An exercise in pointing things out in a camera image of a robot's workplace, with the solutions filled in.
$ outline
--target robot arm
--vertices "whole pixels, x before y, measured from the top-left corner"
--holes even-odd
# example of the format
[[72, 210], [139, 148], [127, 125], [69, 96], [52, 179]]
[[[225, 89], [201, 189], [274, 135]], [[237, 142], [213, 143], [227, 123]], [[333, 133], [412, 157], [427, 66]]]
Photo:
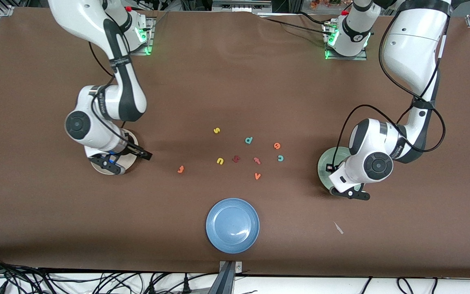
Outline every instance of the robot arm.
[[[427, 6], [413, 9], [411, 2]], [[427, 2], [412, 0], [401, 5], [386, 38], [384, 59], [387, 67], [407, 82], [414, 93], [422, 93], [432, 79], [429, 91], [421, 99], [413, 99], [407, 124], [397, 125], [401, 134], [391, 123], [375, 119], [365, 119], [355, 126], [349, 140], [351, 156], [329, 176], [334, 195], [354, 196], [357, 193], [354, 186], [386, 179], [393, 171], [393, 160], [408, 163], [422, 155], [407, 142], [418, 149], [425, 147], [440, 80], [439, 72], [433, 76], [435, 52], [450, 15], [450, 0]]]
[[[116, 5], [115, 1], [119, 0], [104, 2]], [[117, 85], [84, 87], [75, 109], [67, 116], [65, 129], [73, 140], [84, 145], [91, 162], [114, 174], [123, 174], [125, 168], [116, 164], [116, 160], [109, 160], [111, 154], [132, 153], [147, 160], [151, 154], [111, 122], [136, 121], [146, 110], [146, 97], [137, 81], [121, 28], [105, 13], [102, 0], [49, 0], [49, 5], [60, 26], [106, 53], [117, 80]]]

